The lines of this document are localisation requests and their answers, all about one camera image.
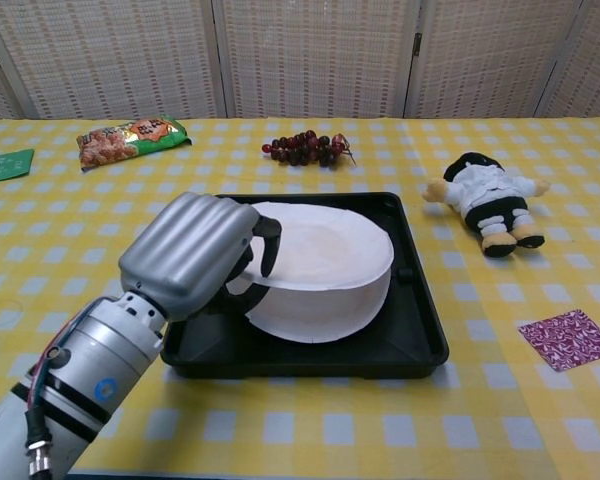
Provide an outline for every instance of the green card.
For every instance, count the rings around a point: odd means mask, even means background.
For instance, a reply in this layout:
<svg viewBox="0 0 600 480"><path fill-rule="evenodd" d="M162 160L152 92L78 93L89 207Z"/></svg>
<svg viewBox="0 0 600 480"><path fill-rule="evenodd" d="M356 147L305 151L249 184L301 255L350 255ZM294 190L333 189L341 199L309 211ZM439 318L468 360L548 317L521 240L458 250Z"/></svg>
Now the green card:
<svg viewBox="0 0 600 480"><path fill-rule="evenodd" d="M31 168L32 159L33 149L31 148L0 155L0 180L26 175Z"/></svg>

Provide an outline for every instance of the table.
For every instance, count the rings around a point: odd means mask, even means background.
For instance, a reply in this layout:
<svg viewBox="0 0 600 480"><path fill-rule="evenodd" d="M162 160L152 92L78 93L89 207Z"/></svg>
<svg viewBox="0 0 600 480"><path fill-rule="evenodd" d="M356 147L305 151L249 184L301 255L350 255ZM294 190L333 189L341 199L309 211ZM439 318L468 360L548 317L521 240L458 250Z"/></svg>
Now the table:
<svg viewBox="0 0 600 480"><path fill-rule="evenodd" d="M189 381L149 369L76 466L190 476L600 480L600 361L555 373L516 331L581 308L600 325L600 118L185 120L193 146L86 174L76 135L111 121L0 121L0 398L69 315L120 293L117 259L179 192L390 191L402 198L451 356L423 380ZM357 167L279 167L260 144L343 132ZM538 252L488 260L420 198L465 151L543 177Z"/></svg>

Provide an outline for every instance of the doll black hair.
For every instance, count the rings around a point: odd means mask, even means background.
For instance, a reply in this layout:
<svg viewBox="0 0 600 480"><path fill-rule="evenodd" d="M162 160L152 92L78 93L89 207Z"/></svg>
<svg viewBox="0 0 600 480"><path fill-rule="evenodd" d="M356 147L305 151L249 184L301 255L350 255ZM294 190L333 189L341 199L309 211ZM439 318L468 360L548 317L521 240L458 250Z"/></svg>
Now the doll black hair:
<svg viewBox="0 0 600 480"><path fill-rule="evenodd" d="M500 165L493 158L489 158L486 155L477 152L468 152L463 154L458 160L456 160L447 167L447 169L444 172L443 178L447 182L453 182L453 179L456 177L456 175L467 167L467 163L470 165L482 165L483 167L495 165L496 167L504 171L502 165Z"/></svg>

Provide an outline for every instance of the white plate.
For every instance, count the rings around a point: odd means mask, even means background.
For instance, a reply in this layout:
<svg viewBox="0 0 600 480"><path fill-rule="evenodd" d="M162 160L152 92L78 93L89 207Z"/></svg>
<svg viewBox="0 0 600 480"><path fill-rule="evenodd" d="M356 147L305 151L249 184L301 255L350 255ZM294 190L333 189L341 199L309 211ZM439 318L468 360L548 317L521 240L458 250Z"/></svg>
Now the white plate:
<svg viewBox="0 0 600 480"><path fill-rule="evenodd" d="M393 261L389 235L369 219L339 208L257 203L262 215L282 224L280 251L271 275L260 275L263 245L254 239L254 260L241 277L274 288L345 290L368 285Z"/></svg>
<svg viewBox="0 0 600 480"><path fill-rule="evenodd" d="M374 282L349 290L271 288L247 317L261 330L286 340L332 342L357 332L374 319L382 308L390 281L388 269ZM227 286L232 293L238 293L249 283L237 278Z"/></svg>

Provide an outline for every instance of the chip bag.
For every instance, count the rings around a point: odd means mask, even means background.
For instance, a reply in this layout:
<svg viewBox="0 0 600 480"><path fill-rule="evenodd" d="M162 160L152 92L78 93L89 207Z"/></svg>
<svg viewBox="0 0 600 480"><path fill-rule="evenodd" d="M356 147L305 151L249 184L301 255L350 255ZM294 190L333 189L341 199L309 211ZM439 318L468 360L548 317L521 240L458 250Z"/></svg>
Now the chip bag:
<svg viewBox="0 0 600 480"><path fill-rule="evenodd" d="M76 141L83 172L181 143L191 145L184 127L166 115L93 130Z"/></svg>

